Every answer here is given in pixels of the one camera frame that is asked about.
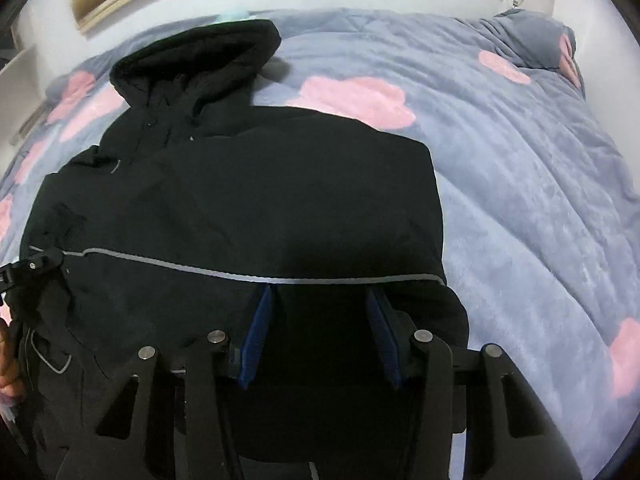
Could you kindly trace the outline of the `person's left hand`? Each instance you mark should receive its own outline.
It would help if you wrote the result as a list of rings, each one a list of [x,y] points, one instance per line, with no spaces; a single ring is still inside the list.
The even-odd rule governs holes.
[[[0,388],[1,394],[10,401],[24,398],[26,387],[21,378],[20,363],[14,350],[14,340],[9,331],[9,325],[0,318]]]

